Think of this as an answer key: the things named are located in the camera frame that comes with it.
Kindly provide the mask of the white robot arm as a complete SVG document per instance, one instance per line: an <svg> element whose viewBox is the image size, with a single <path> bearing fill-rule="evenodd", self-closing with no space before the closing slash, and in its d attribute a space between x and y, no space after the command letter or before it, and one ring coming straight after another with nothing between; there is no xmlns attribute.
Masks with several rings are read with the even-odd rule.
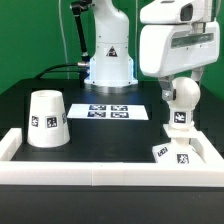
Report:
<svg viewBox="0 0 224 224"><path fill-rule="evenodd" d="M201 79L204 67L217 61L220 28L218 0L153 0L140 10L139 65L142 73L159 80L162 97L176 98L173 76L190 70ZM128 54L129 20L112 0L92 0L96 50L90 59L87 83L98 88L133 85L133 62Z"/></svg>

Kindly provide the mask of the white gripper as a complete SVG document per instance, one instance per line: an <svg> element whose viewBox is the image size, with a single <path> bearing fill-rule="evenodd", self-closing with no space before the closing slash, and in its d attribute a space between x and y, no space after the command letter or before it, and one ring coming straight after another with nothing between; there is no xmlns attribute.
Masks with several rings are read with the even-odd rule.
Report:
<svg viewBox="0 0 224 224"><path fill-rule="evenodd" d="M190 31L189 24L146 25L141 31L140 69L145 76L159 78L164 101L176 97L173 74L193 69L191 79L199 82L204 73L202 66L218 59L219 24L209 22L204 33L191 34Z"/></svg>

